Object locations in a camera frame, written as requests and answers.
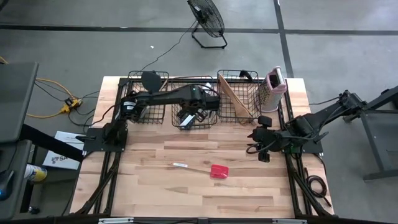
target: wooden table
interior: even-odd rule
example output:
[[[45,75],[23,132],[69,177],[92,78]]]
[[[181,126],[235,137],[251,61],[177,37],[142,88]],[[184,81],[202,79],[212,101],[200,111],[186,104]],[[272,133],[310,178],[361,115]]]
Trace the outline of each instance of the wooden table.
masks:
[[[114,104],[119,78],[104,77],[94,121]],[[290,78],[287,82],[294,115],[309,113],[304,81]],[[206,130],[180,131],[172,126],[170,111],[171,106],[166,106],[163,124],[129,122],[112,216],[294,217],[284,156],[272,152],[271,161],[265,163],[257,160],[257,154],[245,153],[246,144],[252,143],[252,139],[246,136],[252,132],[253,125],[218,122]],[[112,111],[95,126],[102,127],[110,122],[111,115]],[[277,113],[267,116],[273,119],[272,127],[279,129]],[[103,157],[103,152],[95,152],[83,161],[71,212],[81,208],[97,187]],[[202,172],[172,167],[173,162],[197,167],[228,166],[229,177],[225,180],[211,179]],[[318,175],[326,182],[325,171],[318,158],[304,154],[303,164],[310,175]],[[304,211],[301,190],[297,192],[300,208]],[[322,199],[319,202],[333,213]]]

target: cheese grater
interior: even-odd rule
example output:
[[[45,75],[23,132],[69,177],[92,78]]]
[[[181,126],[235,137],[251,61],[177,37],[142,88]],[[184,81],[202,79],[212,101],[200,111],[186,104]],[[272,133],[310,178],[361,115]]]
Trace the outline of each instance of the cheese grater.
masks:
[[[287,90],[285,80],[277,66],[267,74],[260,85],[259,97],[261,102],[261,111],[264,113],[273,112],[278,109],[280,99]]]

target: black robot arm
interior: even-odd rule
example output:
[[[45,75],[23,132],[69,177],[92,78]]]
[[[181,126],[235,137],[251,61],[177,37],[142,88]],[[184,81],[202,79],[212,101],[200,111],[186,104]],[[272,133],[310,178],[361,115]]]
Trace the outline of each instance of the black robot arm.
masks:
[[[254,149],[248,149],[248,153],[256,152],[277,152],[284,149],[300,147],[309,141],[319,142],[328,133],[321,133],[322,128],[339,118],[355,114],[363,108],[366,102],[362,101],[357,94],[350,93],[348,90],[339,95],[336,103],[320,110],[316,113],[308,113],[298,116],[284,124],[280,130],[270,130],[270,118],[259,118],[262,126],[253,129],[253,133],[248,137],[255,142]]]
[[[185,85],[172,91],[156,93],[131,93],[121,99],[121,117],[138,121],[147,106],[179,104],[187,113],[194,115],[199,111],[217,111],[219,96],[211,96],[201,85]]]

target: wire basket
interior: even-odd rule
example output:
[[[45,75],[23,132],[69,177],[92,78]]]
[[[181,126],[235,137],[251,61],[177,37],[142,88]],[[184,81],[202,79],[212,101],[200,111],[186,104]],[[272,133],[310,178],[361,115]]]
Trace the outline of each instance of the wire basket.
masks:
[[[145,71],[131,71],[130,78],[128,82],[125,84],[125,88],[123,88],[122,96],[126,96],[128,93],[135,91],[138,92],[145,92],[147,91],[141,82],[141,75]],[[157,71],[147,71],[147,72],[154,72],[159,75],[162,79],[162,84],[169,79],[169,73],[167,72],[157,72]],[[167,85],[159,90],[159,91],[167,91]],[[145,115],[140,118],[138,121],[130,120],[133,123],[146,123],[146,124],[162,124],[164,120],[165,114],[165,105],[155,105],[155,106],[148,106],[145,112]]]
[[[185,85],[192,84],[201,84],[206,85],[209,83],[211,88],[215,90],[215,80],[211,76],[199,76],[199,77],[179,77],[171,79],[172,90],[180,88]],[[211,96],[216,96],[216,93],[213,91],[208,91],[208,94]],[[189,126],[181,126],[181,122],[184,118],[178,113],[181,110],[181,106],[178,104],[172,105],[172,124],[177,127],[179,130],[194,130],[194,129],[206,129],[210,128],[212,125],[217,123],[217,114],[215,111],[205,111],[208,113],[207,117],[199,122],[198,120],[194,120],[193,124]]]
[[[252,77],[252,81],[247,77],[240,77],[242,70],[219,70],[217,72],[217,92],[221,96],[220,108],[217,111],[221,122],[241,122],[244,119],[254,120],[261,115],[258,110],[260,102],[257,97],[259,94],[259,75],[255,71],[246,71]],[[231,99],[226,95],[220,84],[220,75],[224,77],[227,83],[231,86],[236,96],[242,101],[245,107],[252,115],[251,118],[237,117],[235,114],[235,107]]]

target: spray can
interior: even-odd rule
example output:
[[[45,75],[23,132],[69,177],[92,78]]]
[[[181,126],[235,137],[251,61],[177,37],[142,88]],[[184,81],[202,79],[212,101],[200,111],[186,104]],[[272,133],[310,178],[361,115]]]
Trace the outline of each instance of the spray can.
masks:
[[[32,182],[40,182],[47,176],[47,170],[38,166],[26,164],[24,178]]]
[[[267,74],[260,85],[259,97],[261,102],[261,112],[269,113],[278,109],[280,99],[287,90],[287,85],[277,66]]]

